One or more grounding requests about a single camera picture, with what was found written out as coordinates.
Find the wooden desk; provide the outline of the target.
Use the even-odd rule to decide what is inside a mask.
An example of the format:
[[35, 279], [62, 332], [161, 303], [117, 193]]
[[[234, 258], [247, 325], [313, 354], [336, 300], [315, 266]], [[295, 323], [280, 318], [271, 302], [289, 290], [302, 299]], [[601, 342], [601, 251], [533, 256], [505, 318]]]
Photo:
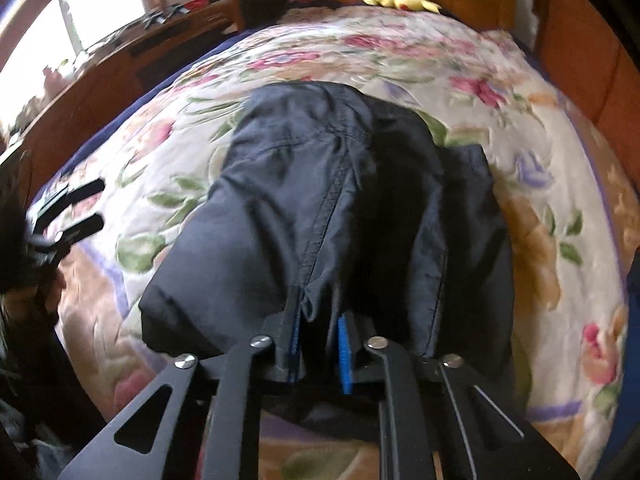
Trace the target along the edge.
[[20, 192], [32, 200], [78, 148], [134, 101], [224, 40], [232, 0], [172, 18], [87, 68], [28, 126]]

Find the wooden chair dark cushion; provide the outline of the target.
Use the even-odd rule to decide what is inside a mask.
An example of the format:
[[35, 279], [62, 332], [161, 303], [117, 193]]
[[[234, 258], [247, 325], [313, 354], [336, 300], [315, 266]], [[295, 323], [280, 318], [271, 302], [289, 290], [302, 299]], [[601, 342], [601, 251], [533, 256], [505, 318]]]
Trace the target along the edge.
[[277, 21], [288, 0], [231, 0], [231, 16], [239, 32]]

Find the black jacket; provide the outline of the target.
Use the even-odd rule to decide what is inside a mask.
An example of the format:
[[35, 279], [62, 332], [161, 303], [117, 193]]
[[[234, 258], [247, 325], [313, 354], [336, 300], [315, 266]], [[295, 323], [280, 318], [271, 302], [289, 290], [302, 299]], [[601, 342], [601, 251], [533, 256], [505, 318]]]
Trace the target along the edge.
[[514, 279], [506, 219], [477, 145], [441, 148], [412, 110], [332, 82], [267, 84], [224, 168], [140, 300], [142, 338], [201, 359], [291, 309], [306, 377], [267, 405], [306, 427], [368, 407], [338, 394], [346, 311], [416, 358], [455, 353], [512, 405]]

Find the floral bed quilt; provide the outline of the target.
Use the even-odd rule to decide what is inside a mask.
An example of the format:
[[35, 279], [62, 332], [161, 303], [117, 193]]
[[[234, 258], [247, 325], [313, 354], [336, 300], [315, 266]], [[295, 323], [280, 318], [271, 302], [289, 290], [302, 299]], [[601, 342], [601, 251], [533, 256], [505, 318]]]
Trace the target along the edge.
[[58, 336], [91, 401], [112, 417], [164, 367], [141, 338], [144, 286], [204, 203], [248, 94], [290, 80], [349, 84], [417, 112], [440, 145], [483, 148], [514, 248], [526, 414], [590, 478], [620, 412], [636, 194], [608, 142], [510, 35], [429, 13], [288, 12], [163, 80], [67, 159], [57, 186], [106, 183], [54, 224], [105, 219], [61, 266]]

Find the louvered wooden wardrobe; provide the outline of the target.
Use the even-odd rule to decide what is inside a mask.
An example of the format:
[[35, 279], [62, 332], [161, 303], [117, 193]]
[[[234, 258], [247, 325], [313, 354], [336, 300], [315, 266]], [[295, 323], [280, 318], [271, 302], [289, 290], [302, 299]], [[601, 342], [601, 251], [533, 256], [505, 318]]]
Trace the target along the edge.
[[535, 52], [556, 85], [589, 118], [639, 183], [639, 70], [588, 0], [535, 0]]

